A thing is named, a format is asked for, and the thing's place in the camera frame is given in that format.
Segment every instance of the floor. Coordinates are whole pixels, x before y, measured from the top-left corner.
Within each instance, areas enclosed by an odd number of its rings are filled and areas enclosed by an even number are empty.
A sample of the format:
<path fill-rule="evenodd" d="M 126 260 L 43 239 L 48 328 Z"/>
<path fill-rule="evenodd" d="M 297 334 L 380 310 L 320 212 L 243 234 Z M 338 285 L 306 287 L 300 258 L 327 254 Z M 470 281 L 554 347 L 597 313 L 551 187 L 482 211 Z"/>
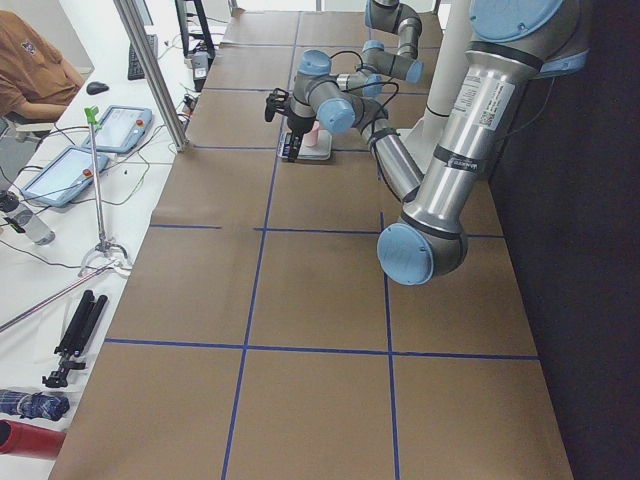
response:
<path fill-rule="evenodd" d="M 264 101 L 302 51 L 395 39 L 296 12 L 225 38 L 50 478 L 571 479 L 486 183 L 464 265 L 404 287 L 375 253 L 399 205 L 358 135 L 326 165 L 275 155 Z M 429 75 L 391 102 L 397 127 Z"/>

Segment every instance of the folded umbrella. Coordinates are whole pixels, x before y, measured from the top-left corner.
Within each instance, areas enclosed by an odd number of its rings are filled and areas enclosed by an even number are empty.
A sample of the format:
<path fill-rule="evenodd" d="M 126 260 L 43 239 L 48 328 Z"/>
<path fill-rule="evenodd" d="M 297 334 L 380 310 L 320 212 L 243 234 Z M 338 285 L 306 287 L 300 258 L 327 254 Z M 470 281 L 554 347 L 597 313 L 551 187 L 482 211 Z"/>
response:
<path fill-rule="evenodd" d="M 69 399 L 43 393 L 0 390 L 0 412 L 26 418 L 45 418 L 57 422 L 69 411 Z"/>

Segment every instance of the red object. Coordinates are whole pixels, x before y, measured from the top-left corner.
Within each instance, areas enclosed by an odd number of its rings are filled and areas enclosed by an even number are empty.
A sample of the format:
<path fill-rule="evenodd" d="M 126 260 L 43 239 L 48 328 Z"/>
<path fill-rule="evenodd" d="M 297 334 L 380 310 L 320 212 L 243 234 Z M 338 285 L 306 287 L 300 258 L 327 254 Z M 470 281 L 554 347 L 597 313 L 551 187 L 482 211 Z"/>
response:
<path fill-rule="evenodd" d="M 0 454 L 53 460 L 66 434 L 28 423 L 0 420 Z"/>

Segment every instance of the water bottle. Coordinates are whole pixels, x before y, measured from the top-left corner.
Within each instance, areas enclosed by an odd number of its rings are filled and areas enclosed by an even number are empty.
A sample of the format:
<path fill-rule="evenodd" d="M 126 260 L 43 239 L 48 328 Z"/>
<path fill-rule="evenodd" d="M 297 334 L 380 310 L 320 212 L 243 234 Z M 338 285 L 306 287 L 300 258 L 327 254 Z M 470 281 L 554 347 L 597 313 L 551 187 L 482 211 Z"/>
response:
<path fill-rule="evenodd" d="M 0 210 L 5 220 L 18 233 L 24 233 L 36 245 L 46 245 L 56 234 L 29 207 L 21 203 L 13 192 L 0 190 Z"/>

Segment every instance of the tablet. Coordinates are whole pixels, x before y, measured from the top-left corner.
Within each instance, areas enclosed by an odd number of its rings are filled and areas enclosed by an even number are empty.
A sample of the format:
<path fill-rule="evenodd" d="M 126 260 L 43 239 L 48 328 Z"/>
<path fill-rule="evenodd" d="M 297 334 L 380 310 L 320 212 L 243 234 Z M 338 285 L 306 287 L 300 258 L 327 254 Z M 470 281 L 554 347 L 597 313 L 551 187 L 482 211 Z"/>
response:
<path fill-rule="evenodd" d="M 98 154 L 100 171 L 108 161 L 109 157 Z M 91 151 L 69 146 L 22 188 L 22 195 L 27 200 L 63 207 L 91 183 L 92 177 L 84 173 L 87 169 L 93 171 Z"/>
<path fill-rule="evenodd" d="M 148 108 L 111 105 L 98 122 L 96 149 L 110 153 L 131 151 L 144 136 L 152 118 Z M 91 137 L 87 137 L 82 146 L 91 148 Z"/>

